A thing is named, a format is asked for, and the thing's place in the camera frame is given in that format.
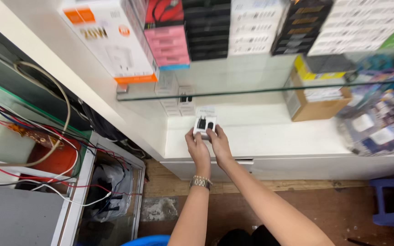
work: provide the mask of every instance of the person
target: person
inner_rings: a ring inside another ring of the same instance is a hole
[[[250,175],[232,157],[229,142],[223,129],[216,125],[215,132],[206,131],[219,167],[226,172],[244,196],[255,214],[260,218],[260,226],[250,236],[243,230],[227,233],[219,246],[334,246],[320,228],[287,201],[278,196]],[[209,203],[208,182],[211,178],[211,156],[193,129],[186,135],[188,151],[196,165],[188,198],[171,234],[168,246],[204,246],[206,241],[207,208]]]

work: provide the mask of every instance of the yellow box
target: yellow box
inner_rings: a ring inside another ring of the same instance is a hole
[[[336,73],[322,73],[322,74],[315,74],[311,72],[308,67],[308,64],[302,59],[302,55],[298,55],[296,60],[294,61],[294,67],[296,68],[297,73],[299,76],[304,80],[309,79],[335,79],[343,77],[346,72],[336,72]]]

